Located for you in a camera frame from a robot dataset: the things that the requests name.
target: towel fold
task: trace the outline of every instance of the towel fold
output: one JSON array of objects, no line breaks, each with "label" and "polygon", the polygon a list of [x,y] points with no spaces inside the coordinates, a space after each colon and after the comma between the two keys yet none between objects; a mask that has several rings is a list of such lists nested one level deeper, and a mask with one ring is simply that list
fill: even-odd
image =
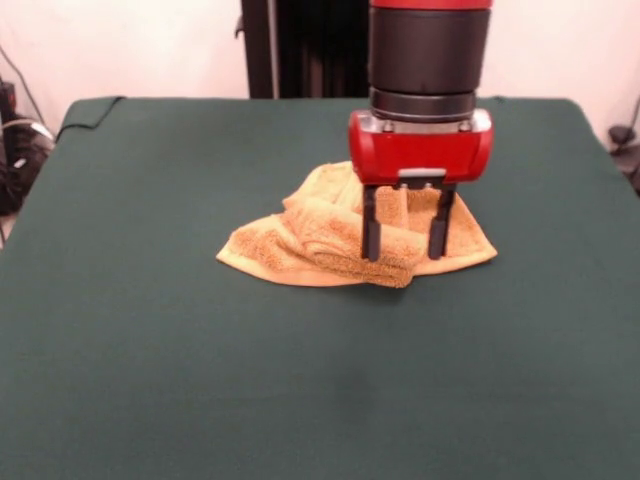
[{"label": "towel fold", "polygon": [[217,259],[274,283],[329,287],[373,283],[402,288],[416,275],[452,272],[497,255],[459,195],[451,211],[447,254],[427,257],[439,192],[383,187],[378,262],[360,258],[362,185],[351,162],[322,165],[283,200],[284,212],[233,232]]}]

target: yellow towel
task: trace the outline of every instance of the yellow towel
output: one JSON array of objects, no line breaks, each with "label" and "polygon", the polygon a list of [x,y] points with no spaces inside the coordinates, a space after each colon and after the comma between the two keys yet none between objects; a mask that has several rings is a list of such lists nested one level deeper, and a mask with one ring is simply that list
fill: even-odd
[{"label": "yellow towel", "polygon": [[233,232],[217,259],[274,283],[331,287],[374,283],[402,288],[434,275],[487,262],[497,251],[459,195],[451,211],[447,254],[427,257],[439,191],[378,189],[380,260],[360,258],[362,185],[351,162],[322,165],[283,201],[284,212]]}]

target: black device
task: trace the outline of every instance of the black device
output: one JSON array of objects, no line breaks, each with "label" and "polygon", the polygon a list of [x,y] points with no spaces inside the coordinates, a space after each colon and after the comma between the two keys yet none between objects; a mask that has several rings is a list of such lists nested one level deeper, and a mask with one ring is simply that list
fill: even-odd
[{"label": "black device", "polygon": [[640,145],[632,145],[637,138],[635,125],[640,115],[640,98],[636,102],[636,108],[631,123],[627,125],[614,125],[609,129],[609,139],[614,145],[611,156],[616,167],[628,178],[629,182],[640,196]]}]

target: black cylindrical robot wrist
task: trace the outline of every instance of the black cylindrical robot wrist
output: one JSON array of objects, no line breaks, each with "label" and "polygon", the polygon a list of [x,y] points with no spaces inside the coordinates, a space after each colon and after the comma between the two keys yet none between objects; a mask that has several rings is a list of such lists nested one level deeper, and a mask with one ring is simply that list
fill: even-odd
[{"label": "black cylindrical robot wrist", "polygon": [[490,15],[490,9],[371,7],[369,82],[374,112],[425,123],[470,117]]}]

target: red robot arm segment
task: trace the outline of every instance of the red robot arm segment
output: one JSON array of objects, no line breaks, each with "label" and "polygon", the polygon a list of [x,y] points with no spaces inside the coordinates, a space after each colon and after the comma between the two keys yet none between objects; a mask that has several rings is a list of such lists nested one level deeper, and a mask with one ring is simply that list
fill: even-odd
[{"label": "red robot arm segment", "polygon": [[371,6],[410,10],[482,10],[491,8],[493,0],[371,0]]}]

